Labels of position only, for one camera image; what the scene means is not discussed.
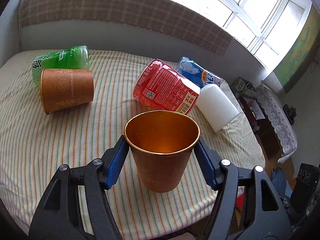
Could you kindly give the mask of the orange paper cup gold rim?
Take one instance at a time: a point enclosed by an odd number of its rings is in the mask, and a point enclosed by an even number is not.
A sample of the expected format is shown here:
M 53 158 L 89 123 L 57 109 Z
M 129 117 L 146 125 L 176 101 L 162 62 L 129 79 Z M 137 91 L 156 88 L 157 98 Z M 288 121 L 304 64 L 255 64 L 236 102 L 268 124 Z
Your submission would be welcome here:
M 143 184 L 153 192 L 163 193 L 180 183 L 200 138 L 200 128 L 187 115 L 149 111 L 126 123 L 124 137 Z

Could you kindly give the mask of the white plastic cup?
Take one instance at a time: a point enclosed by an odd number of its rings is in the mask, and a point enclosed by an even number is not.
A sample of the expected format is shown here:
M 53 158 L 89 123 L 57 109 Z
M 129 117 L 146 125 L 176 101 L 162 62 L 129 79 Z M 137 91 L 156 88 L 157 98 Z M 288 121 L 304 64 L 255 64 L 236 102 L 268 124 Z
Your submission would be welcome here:
M 240 114 L 239 110 L 216 84 L 206 85 L 200 89 L 196 105 L 215 133 Z

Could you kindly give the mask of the red labelled plastic cup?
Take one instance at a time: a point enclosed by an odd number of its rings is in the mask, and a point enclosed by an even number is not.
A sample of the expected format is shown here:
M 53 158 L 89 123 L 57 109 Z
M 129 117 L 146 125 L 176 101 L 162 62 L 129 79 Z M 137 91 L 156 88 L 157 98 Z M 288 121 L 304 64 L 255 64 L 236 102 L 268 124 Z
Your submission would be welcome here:
M 152 60 L 142 71 L 133 97 L 145 107 L 187 115 L 195 106 L 200 87 L 160 59 Z

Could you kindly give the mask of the orange paper cup lying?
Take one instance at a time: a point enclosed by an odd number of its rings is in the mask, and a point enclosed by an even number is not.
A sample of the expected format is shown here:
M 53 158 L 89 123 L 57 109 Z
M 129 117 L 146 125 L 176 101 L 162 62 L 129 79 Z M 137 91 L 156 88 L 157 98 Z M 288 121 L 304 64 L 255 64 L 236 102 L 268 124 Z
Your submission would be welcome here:
M 40 95 L 46 114 L 90 103 L 94 99 L 93 72 L 85 69 L 44 69 Z

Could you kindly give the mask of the green labelled plastic cup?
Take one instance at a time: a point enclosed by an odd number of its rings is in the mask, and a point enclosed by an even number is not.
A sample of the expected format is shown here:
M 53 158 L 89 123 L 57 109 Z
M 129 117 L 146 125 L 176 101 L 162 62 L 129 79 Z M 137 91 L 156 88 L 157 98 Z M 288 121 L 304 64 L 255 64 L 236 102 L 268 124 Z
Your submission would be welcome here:
M 88 47 L 74 46 L 35 57 L 31 70 L 33 83 L 39 87 L 43 69 L 85 69 L 89 68 Z

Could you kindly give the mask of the open cardboard box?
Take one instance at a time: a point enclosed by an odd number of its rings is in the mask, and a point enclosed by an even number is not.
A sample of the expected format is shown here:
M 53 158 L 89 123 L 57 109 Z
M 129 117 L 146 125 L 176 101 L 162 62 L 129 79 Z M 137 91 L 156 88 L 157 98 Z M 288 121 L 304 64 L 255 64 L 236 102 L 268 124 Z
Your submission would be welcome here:
M 252 130 L 257 133 L 260 130 L 260 124 L 266 121 L 266 115 L 261 109 L 255 97 L 241 95 L 238 97 L 238 103 L 244 112 Z

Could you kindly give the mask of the white lace cloth table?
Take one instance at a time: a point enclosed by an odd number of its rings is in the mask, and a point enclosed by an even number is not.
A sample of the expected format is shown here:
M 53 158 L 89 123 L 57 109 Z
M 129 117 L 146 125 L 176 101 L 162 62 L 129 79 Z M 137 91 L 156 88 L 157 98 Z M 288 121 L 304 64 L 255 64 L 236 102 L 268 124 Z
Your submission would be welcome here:
M 283 104 L 272 90 L 263 83 L 255 88 L 257 101 L 261 104 L 268 120 L 280 141 L 283 154 L 277 160 L 277 163 L 283 164 L 295 153 L 298 148 L 298 139 L 296 133 L 290 124 L 283 110 Z

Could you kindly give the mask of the striped mattress sheet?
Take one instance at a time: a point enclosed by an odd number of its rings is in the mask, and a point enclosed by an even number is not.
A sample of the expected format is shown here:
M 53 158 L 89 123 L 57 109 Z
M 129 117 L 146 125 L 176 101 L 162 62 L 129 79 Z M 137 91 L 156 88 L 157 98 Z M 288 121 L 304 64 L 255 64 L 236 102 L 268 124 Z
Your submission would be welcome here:
M 31 67 L 42 50 L 16 54 L 1 67 L 1 200 L 27 233 L 36 207 L 61 164 L 88 164 L 112 148 L 133 116 L 146 111 L 132 96 L 150 58 L 91 50 L 94 99 L 45 114 Z M 182 179 L 167 193 L 149 191 L 128 154 L 108 202 L 124 239 L 152 239 L 208 216 L 216 193 L 206 184 L 194 155 Z

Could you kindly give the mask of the black speaker box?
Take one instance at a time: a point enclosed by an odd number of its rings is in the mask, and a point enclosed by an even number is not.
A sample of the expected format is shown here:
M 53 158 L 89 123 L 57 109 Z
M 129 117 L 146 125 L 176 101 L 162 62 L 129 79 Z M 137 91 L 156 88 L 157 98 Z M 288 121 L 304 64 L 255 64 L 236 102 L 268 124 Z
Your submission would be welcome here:
M 319 167 L 301 163 L 290 202 L 299 215 L 303 215 L 315 194 L 319 182 Z

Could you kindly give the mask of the green white paper bag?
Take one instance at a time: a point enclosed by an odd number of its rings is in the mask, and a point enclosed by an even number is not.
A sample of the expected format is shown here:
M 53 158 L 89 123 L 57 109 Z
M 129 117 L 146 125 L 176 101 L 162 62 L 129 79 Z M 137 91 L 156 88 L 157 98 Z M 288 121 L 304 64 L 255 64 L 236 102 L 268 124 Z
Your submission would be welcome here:
M 250 84 L 249 81 L 238 77 L 230 86 L 230 89 L 233 93 L 233 95 L 238 98 L 240 96 L 242 96 L 244 93 L 246 93 L 248 91 L 248 84 Z

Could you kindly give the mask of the world map poster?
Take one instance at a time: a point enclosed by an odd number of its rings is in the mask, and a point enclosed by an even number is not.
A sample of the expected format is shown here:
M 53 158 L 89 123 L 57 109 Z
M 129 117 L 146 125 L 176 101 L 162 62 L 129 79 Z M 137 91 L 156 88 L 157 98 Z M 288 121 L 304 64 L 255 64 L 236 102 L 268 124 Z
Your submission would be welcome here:
M 273 73 L 280 83 L 274 92 L 287 94 L 306 72 L 319 48 L 319 13 L 311 7 L 300 35 Z

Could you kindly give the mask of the plaid window seat cushion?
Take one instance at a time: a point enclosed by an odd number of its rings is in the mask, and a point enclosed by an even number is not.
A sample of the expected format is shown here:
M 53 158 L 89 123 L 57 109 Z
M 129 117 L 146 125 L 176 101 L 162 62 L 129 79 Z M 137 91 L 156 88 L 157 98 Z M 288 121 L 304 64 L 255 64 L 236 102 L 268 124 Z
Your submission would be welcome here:
M 44 22 L 113 22 L 153 30 L 225 55 L 233 36 L 199 13 L 172 0 L 23 0 L 20 27 Z

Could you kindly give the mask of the white window frame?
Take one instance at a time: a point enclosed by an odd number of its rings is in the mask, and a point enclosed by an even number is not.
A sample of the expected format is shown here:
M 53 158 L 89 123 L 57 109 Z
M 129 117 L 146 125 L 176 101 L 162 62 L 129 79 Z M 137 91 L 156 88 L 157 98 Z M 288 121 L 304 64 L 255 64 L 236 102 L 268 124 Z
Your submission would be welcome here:
M 210 19 L 269 71 L 302 31 L 311 0 L 172 0 Z

